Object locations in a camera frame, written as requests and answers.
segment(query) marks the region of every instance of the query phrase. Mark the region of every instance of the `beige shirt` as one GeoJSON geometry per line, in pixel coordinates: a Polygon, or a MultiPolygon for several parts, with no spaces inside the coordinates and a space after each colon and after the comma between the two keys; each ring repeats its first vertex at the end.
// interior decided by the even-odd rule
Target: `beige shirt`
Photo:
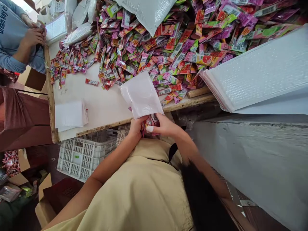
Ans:
{"type": "Polygon", "coordinates": [[[191,230],[181,174],[166,163],[170,146],[161,140],[141,139],[87,210],[48,231],[191,230]]]}

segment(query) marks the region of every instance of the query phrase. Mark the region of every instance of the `white fingernail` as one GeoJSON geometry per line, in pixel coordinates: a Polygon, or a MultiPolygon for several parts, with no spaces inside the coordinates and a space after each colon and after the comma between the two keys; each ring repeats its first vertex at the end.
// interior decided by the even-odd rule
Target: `white fingernail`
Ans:
{"type": "Polygon", "coordinates": [[[146,130],[152,133],[154,130],[154,126],[147,126],[146,130]]]}

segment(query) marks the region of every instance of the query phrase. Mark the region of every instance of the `sleeve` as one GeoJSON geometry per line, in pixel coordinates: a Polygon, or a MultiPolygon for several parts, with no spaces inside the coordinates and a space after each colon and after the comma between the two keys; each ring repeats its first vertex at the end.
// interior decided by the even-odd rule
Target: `sleeve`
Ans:
{"type": "Polygon", "coordinates": [[[17,6],[14,2],[11,0],[0,0],[4,5],[6,5],[8,8],[10,8],[15,14],[18,15],[18,17],[21,16],[21,14],[27,15],[27,13],[19,6],[17,6]]]}
{"type": "Polygon", "coordinates": [[[26,64],[19,62],[10,55],[0,53],[0,67],[9,71],[23,73],[26,69],[26,64]]]}

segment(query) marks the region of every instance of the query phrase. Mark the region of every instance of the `white plastic crate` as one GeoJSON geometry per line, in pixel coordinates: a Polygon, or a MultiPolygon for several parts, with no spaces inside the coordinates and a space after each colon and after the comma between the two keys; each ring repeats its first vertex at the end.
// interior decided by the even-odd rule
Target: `white plastic crate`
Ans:
{"type": "Polygon", "coordinates": [[[85,182],[98,164],[116,148],[117,130],[106,129],[61,144],[57,170],[85,182]]]}

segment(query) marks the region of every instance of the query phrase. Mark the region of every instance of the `pile of candy packets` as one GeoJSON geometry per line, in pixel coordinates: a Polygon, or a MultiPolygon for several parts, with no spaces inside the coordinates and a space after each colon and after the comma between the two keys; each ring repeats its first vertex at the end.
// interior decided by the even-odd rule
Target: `pile of candy packets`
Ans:
{"type": "MultiPolygon", "coordinates": [[[[97,0],[97,20],[85,40],[51,60],[51,83],[99,63],[102,88],[122,85],[147,71],[165,106],[205,85],[199,70],[214,68],[305,23],[296,0],[178,0],[153,37],[134,14],[97,0]]],[[[86,79],[98,86],[98,81],[86,79]]]]}

